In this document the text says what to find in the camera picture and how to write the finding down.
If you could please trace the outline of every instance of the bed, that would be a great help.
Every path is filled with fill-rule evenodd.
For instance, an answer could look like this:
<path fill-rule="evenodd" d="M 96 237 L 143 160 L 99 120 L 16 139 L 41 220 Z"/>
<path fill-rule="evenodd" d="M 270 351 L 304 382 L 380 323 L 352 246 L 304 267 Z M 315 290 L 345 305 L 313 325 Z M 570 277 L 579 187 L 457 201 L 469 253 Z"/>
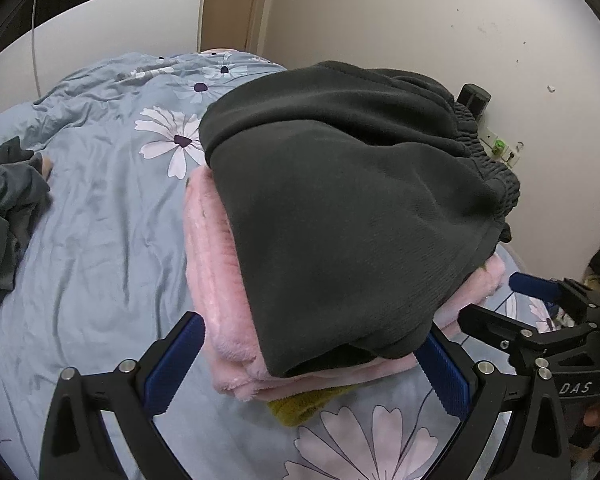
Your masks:
<path fill-rule="evenodd" d="M 127 54 L 0 115 L 0 144 L 18 135 L 24 148 L 54 162 L 52 204 L 0 308 L 0 456 L 17 479 L 38 477 L 46 410 L 63 368 L 112 370 L 194 310 L 182 202 L 187 175 L 203 164 L 198 122 L 231 88 L 281 70 L 235 51 Z M 497 252 L 507 275 L 518 270 L 506 248 Z M 553 328 L 544 304 L 507 285 L 485 306 L 541 332 Z M 474 359 L 512 371 L 503 352 L 457 340 Z M 125 471 L 142 478 L 107 415 Z M 502 415 L 474 478 L 484 477 L 506 420 Z M 156 418 L 196 480 L 417 479 L 457 422 L 414 368 L 332 400 L 300 428 L 284 428 L 264 403 L 213 391 L 201 356 L 169 411 Z"/>

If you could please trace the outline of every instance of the yellow-green cloth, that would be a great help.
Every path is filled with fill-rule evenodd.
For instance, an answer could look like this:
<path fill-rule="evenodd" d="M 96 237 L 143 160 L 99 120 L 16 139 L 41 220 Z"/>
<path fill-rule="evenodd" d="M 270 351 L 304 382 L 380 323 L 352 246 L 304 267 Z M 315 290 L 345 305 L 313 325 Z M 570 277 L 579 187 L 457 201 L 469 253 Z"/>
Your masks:
<path fill-rule="evenodd" d="M 285 399 L 270 400 L 267 402 L 267 406 L 276 419 L 279 420 L 280 424 L 292 428 L 308 421 L 331 399 L 350 392 L 356 386 L 358 385 L 351 384 L 349 386 L 312 390 L 291 397 L 285 397 Z"/>

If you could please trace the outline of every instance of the cable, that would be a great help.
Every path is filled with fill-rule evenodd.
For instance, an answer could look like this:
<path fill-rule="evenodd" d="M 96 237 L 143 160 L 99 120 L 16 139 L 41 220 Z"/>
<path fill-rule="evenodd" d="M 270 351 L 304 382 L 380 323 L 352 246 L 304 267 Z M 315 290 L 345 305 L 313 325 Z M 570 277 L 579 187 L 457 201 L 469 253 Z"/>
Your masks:
<path fill-rule="evenodd" d="M 36 64 L 36 40 L 35 40 L 36 2 L 37 2 L 37 0 L 33 0 L 33 11 L 31 12 L 31 61 L 33 63 L 33 79 L 36 82 L 36 91 L 38 92 L 38 99 L 40 99 L 42 97 L 42 92 L 40 92 L 40 81 L 38 79 L 38 66 Z"/>

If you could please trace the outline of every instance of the pink fleece blanket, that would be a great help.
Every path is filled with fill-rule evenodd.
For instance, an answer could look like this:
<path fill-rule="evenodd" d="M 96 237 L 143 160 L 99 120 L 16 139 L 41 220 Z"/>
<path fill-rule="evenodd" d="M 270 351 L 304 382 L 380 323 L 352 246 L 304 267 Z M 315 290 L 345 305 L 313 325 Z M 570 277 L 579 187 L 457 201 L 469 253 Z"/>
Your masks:
<path fill-rule="evenodd" d="M 283 399 L 310 390 L 359 384 L 413 368 L 410 354 L 401 359 L 376 358 L 353 367 L 312 372 L 289 379 L 274 378 L 260 351 L 242 282 L 234 237 L 216 191 L 211 170 L 194 170 L 184 207 L 187 282 L 194 305 L 206 324 L 202 348 L 213 386 L 241 400 Z M 446 336 L 460 332 L 459 311 L 480 303 L 500 286 L 505 265 L 497 254 L 477 269 L 436 312 L 434 322 Z"/>

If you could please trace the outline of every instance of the crumpled clothing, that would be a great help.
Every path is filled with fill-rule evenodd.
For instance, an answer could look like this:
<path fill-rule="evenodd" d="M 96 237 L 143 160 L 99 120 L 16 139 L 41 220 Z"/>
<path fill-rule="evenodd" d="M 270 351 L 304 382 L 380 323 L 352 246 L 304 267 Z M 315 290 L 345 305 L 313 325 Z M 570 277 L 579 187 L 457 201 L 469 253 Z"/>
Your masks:
<path fill-rule="evenodd" d="M 46 203 L 49 186 L 43 166 L 50 164 L 40 154 L 21 150 L 17 137 L 0 146 L 0 304 L 13 290 L 17 265 Z"/>

